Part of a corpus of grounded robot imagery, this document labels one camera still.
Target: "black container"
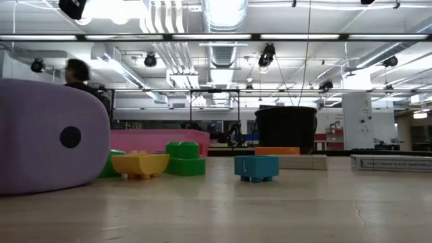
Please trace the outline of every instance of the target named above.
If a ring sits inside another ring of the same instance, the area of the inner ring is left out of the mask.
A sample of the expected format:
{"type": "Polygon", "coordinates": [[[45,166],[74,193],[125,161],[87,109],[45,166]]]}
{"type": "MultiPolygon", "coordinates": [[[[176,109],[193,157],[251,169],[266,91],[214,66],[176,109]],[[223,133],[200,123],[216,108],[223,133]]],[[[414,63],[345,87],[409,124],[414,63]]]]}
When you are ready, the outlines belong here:
{"type": "Polygon", "coordinates": [[[309,154],[317,131],[317,110],[310,107],[272,107],[255,112],[259,145],[300,147],[309,154]]]}

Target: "purple foam block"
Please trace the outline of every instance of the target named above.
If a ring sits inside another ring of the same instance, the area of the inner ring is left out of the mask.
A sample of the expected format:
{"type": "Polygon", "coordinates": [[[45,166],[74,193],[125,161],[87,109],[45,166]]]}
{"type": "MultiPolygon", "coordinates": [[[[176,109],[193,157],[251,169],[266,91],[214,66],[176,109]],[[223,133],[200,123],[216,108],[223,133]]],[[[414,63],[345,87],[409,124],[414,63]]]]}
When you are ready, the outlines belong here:
{"type": "Polygon", "coordinates": [[[86,92],[0,79],[0,195],[89,183],[109,153],[109,118],[86,92]]]}

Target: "ceiling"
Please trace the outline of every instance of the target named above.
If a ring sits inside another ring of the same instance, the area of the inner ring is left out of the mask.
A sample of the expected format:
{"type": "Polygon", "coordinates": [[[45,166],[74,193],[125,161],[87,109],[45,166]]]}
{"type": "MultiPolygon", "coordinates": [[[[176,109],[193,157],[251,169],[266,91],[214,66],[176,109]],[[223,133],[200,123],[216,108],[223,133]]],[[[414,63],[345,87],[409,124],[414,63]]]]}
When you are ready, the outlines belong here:
{"type": "MultiPolygon", "coordinates": [[[[110,19],[98,18],[85,26],[66,21],[58,11],[49,8],[43,1],[15,1],[0,0],[0,33],[2,34],[65,34],[65,33],[87,33],[87,34],[119,34],[119,33],[142,33],[138,18],[131,18],[127,24],[116,25],[110,19]]],[[[310,9],[310,32],[311,33],[410,33],[420,24],[430,20],[432,23],[432,3],[428,0],[399,0],[401,7],[398,9],[385,8],[395,5],[395,1],[376,0],[370,9],[360,5],[359,0],[333,1],[312,0],[310,9]],[[325,7],[339,8],[337,10],[322,9],[325,7]]],[[[140,1],[125,1],[125,4],[133,9],[127,13],[129,16],[139,15],[135,6],[140,1]]],[[[291,7],[292,1],[263,1],[249,0],[247,16],[245,19],[244,32],[247,33],[307,33],[309,1],[297,1],[297,7],[291,7]]],[[[200,9],[200,1],[184,0],[183,25],[186,32],[203,32],[203,18],[200,9]]],[[[277,42],[274,43],[277,62],[269,66],[266,74],[260,75],[257,57],[263,51],[263,42],[244,42],[247,47],[238,48],[236,67],[240,68],[234,72],[232,84],[228,88],[244,88],[246,79],[252,78],[254,89],[276,89],[276,88],[306,88],[309,83],[317,88],[322,79],[317,76],[328,70],[335,64],[341,64],[344,60],[358,59],[364,57],[371,51],[385,45],[378,42],[345,43],[325,42],[277,42]]],[[[152,88],[170,88],[166,79],[167,68],[158,59],[156,67],[145,67],[144,57],[148,52],[155,52],[151,43],[110,43],[117,47],[121,54],[124,65],[137,73],[147,86],[152,88]]],[[[16,43],[16,49],[25,50],[56,50],[65,51],[70,57],[78,57],[87,60],[90,64],[90,52],[93,43],[16,43]]],[[[190,56],[196,71],[199,73],[201,85],[211,84],[209,75],[209,59],[205,47],[198,43],[188,43],[190,56]]],[[[386,69],[386,75],[382,66],[372,66],[368,69],[371,75],[372,87],[383,86],[385,81],[392,82],[401,78],[407,78],[424,71],[432,61],[432,43],[418,43],[400,53],[396,54],[399,64],[396,67],[386,69]]],[[[61,68],[64,59],[48,59],[50,65],[61,68]]],[[[104,82],[107,86],[115,88],[131,88],[120,75],[113,70],[98,65],[93,65],[97,80],[104,82]]],[[[340,71],[339,66],[334,66],[335,71],[340,71]]],[[[330,77],[334,88],[342,88],[340,72],[330,77]]],[[[395,85],[395,88],[411,89],[425,84],[432,85],[432,76],[424,76],[420,80],[407,82],[403,85],[395,85]]],[[[261,93],[271,96],[272,92],[261,93]]],[[[385,94],[374,94],[382,97],[385,94]]],[[[411,94],[401,94],[392,97],[393,101],[403,100],[411,94]]]]}

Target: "blue block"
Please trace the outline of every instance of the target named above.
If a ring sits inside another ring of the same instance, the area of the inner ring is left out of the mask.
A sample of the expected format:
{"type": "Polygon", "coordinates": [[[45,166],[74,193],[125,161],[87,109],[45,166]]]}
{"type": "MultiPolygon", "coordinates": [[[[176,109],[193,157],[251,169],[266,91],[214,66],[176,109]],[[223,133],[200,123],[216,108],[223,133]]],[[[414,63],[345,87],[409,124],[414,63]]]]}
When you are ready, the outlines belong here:
{"type": "Polygon", "coordinates": [[[234,158],[234,174],[242,179],[271,181],[271,177],[279,175],[279,157],[276,156],[236,156],[234,158]]]}

